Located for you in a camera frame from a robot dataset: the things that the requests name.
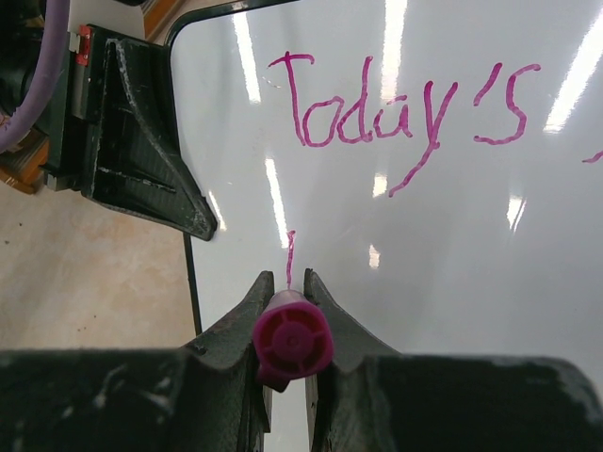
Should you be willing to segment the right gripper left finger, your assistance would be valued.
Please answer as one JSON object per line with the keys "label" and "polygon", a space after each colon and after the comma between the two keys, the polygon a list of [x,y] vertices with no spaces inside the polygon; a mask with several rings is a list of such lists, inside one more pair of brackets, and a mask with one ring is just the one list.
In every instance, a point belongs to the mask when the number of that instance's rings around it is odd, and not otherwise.
{"label": "right gripper left finger", "polygon": [[260,451],[270,396],[252,330],[274,292],[242,301],[181,347],[19,349],[1,354],[5,451]]}

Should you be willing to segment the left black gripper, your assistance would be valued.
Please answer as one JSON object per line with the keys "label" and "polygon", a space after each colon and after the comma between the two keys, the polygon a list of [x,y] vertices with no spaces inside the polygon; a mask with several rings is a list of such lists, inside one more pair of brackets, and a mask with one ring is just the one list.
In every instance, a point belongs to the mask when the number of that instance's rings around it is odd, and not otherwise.
{"label": "left black gripper", "polygon": [[211,240],[218,222],[181,155],[162,48],[92,24],[74,36],[49,104],[46,186]]}

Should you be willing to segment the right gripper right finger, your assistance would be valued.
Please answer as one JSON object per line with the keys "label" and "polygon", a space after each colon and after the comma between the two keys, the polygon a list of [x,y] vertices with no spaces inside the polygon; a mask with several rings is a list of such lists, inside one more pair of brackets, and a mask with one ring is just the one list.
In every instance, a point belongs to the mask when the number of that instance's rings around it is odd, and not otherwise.
{"label": "right gripper right finger", "polygon": [[312,450],[601,449],[601,401],[572,363],[403,354],[338,305],[313,269],[303,293],[334,339],[332,363],[306,382]]}

